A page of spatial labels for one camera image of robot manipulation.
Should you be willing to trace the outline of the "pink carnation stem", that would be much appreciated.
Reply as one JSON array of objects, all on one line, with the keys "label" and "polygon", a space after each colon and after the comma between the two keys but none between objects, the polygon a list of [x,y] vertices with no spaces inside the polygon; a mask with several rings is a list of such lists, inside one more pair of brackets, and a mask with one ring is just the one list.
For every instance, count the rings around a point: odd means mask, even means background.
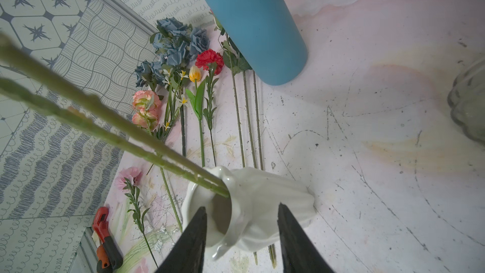
[{"label": "pink carnation stem", "polygon": [[130,207],[127,209],[127,213],[131,214],[133,222],[141,232],[152,260],[154,261],[156,268],[158,268],[159,266],[155,259],[155,255],[145,234],[145,216],[150,209],[147,208],[144,211],[141,211],[141,189],[139,188],[138,184],[140,183],[142,174],[142,170],[138,167],[129,167],[123,169],[119,172],[117,177],[115,177],[114,184],[115,187],[127,198],[128,203],[130,204]]}]

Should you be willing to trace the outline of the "pink rose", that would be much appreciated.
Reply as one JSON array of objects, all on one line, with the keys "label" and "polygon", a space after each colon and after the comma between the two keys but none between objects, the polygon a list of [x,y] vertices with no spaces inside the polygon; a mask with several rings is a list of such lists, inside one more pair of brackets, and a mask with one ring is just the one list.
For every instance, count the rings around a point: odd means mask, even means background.
[{"label": "pink rose", "polygon": [[154,149],[152,153],[160,156],[161,152],[167,151],[168,156],[165,158],[167,161],[173,163],[176,159],[182,159],[184,157],[168,148],[164,143],[152,137],[147,132],[122,118],[112,109],[105,106],[96,95],[85,94],[78,87],[46,68],[34,58],[31,58],[28,54],[17,48],[5,34],[1,34],[1,61],[19,69],[23,74],[40,82],[51,91],[82,106],[103,121],[128,134],[136,141]]}]

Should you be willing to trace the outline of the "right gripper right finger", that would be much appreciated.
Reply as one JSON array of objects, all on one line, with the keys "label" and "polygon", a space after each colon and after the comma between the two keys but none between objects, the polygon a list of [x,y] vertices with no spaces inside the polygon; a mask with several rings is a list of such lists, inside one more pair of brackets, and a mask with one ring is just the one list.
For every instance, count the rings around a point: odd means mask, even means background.
[{"label": "right gripper right finger", "polygon": [[277,223],[284,272],[334,273],[334,270],[320,255],[289,207],[283,203],[279,204]]}]

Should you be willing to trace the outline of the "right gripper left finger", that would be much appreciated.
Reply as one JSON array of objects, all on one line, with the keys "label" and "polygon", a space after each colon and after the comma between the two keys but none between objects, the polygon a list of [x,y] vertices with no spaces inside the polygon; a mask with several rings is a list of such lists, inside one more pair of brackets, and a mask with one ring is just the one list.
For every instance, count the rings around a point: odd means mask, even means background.
[{"label": "right gripper left finger", "polygon": [[207,211],[200,207],[156,273],[203,272]]}]

